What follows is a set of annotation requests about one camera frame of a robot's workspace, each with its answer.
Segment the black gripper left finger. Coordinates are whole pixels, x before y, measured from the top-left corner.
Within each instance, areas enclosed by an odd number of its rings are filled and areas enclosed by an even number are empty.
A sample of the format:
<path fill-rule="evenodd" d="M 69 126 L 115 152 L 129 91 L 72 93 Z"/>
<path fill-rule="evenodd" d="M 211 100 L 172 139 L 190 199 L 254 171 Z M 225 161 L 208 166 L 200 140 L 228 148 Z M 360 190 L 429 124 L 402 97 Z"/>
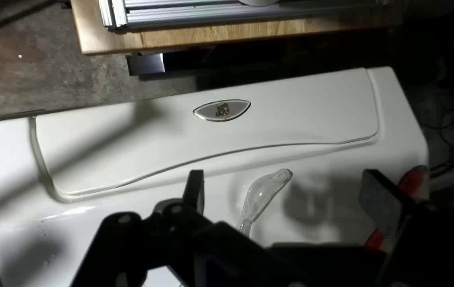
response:
<path fill-rule="evenodd" d="M 193 207 L 198 214 L 204 212 L 204 172 L 201 169 L 193 169 L 188 174 L 188 180 L 184 191 L 184 203 Z"/>

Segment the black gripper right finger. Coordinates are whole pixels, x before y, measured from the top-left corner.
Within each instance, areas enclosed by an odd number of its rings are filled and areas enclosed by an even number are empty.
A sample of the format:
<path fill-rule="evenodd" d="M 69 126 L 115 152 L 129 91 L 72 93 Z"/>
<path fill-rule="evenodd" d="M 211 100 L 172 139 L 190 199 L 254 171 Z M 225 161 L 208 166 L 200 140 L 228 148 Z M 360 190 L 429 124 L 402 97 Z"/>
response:
<path fill-rule="evenodd" d="M 405 215 L 415 207 L 415 199 L 378 169 L 364 171 L 359 203 L 375 223 L 368 246 L 381 246 L 397 236 Z"/>

